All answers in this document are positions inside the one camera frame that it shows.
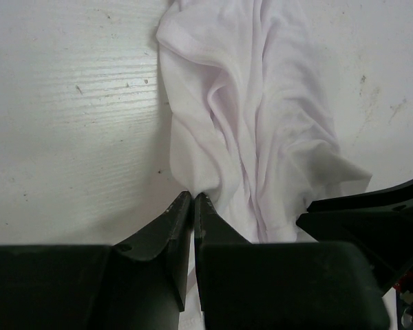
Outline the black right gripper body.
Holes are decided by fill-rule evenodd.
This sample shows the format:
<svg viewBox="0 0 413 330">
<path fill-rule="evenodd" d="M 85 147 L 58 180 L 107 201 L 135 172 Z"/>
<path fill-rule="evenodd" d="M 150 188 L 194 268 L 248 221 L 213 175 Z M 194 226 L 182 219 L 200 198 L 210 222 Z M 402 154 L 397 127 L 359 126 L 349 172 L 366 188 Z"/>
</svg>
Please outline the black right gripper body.
<svg viewBox="0 0 413 330">
<path fill-rule="evenodd" d="M 366 208 L 372 270 L 383 294 L 395 291 L 397 327 L 413 328 L 413 206 Z"/>
</svg>

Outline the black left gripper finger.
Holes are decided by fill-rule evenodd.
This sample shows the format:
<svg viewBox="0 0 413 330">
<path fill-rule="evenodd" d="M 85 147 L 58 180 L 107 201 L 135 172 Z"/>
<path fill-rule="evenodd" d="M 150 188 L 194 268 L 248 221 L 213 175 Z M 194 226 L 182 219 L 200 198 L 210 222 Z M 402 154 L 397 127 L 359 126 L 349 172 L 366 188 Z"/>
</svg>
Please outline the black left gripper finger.
<svg viewBox="0 0 413 330">
<path fill-rule="evenodd" d="M 116 245 L 0 245 L 0 329 L 176 329 L 191 195 Z"/>
<path fill-rule="evenodd" d="M 413 206 L 413 179 L 383 190 L 315 201 L 297 226 L 318 241 L 351 241 L 369 254 L 366 208 L 378 206 Z"/>
<path fill-rule="evenodd" d="M 368 262 L 352 244 L 247 241 L 210 199 L 194 201 L 195 270 L 207 329 L 387 329 Z"/>
</svg>

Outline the white tank top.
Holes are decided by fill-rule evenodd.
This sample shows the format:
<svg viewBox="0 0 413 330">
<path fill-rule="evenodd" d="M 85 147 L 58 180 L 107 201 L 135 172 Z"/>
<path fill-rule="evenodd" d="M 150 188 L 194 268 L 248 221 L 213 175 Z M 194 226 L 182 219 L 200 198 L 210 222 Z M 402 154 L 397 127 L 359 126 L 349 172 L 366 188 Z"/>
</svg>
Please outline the white tank top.
<svg viewBox="0 0 413 330">
<path fill-rule="evenodd" d="M 171 173 L 246 240 L 307 241 L 295 222 L 313 201 L 366 190 L 298 1 L 174 1 L 156 38 Z"/>
</svg>

